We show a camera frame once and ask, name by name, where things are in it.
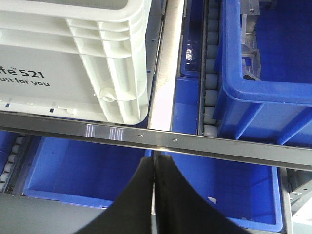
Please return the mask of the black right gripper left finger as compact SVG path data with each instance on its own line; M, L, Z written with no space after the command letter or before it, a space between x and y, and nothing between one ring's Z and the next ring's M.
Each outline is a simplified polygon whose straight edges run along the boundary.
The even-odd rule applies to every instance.
M154 164L143 157L130 182L108 209L77 234L150 234Z

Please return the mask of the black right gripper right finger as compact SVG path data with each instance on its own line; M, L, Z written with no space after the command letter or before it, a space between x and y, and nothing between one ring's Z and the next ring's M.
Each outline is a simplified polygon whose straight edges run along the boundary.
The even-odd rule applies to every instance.
M189 184L169 155L158 155L155 165L156 226L160 234L242 234Z

